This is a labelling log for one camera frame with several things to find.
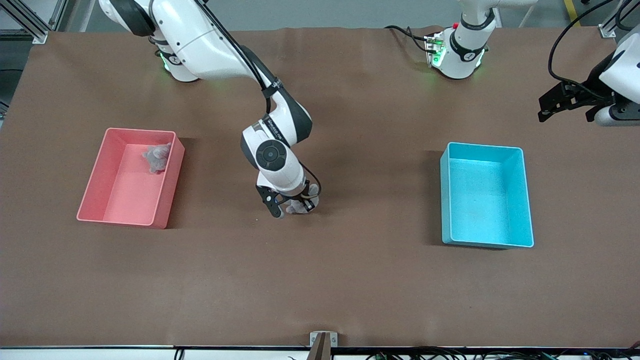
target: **gray stuffed object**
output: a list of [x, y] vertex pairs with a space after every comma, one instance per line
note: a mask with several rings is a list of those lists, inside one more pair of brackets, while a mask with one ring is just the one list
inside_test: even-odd
[[147, 152], [142, 153], [142, 157], [149, 162], [149, 172], [152, 174], [158, 174], [166, 169], [166, 161], [169, 158], [169, 151], [171, 151], [171, 143], [166, 145], [150, 146], [147, 148]]

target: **brown table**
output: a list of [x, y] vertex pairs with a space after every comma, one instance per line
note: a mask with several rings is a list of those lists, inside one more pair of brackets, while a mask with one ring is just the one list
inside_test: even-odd
[[[130, 34], [35, 46], [0, 131], [2, 345], [623, 347], [640, 336], [640, 128], [536, 117], [558, 29], [498, 29], [470, 79], [388, 30], [238, 33], [315, 122], [295, 146], [321, 179], [313, 215], [275, 220], [239, 148], [262, 116], [249, 79], [178, 83]], [[573, 29], [558, 73], [614, 47]], [[186, 147], [170, 228], [75, 219], [107, 127]], [[447, 142], [524, 150], [536, 245], [444, 246]]]

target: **turquoise plastic container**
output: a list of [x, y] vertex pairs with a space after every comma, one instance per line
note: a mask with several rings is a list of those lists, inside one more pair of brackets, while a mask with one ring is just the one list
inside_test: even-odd
[[533, 246], [521, 148], [449, 143], [440, 159], [440, 179], [444, 243]]

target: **round black joint cap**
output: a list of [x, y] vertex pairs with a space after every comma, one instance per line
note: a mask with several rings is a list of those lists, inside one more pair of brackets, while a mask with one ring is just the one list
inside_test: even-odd
[[284, 167], [287, 160], [287, 150], [277, 140], [267, 140], [258, 146], [255, 152], [255, 161], [261, 168], [278, 171]]

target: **pink bin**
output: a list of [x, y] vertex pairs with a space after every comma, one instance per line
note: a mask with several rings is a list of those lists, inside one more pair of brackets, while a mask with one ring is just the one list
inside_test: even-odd
[[[149, 172], [149, 145], [172, 143], [166, 170]], [[173, 131], [107, 129], [78, 210], [80, 221], [164, 229], [184, 146]]]

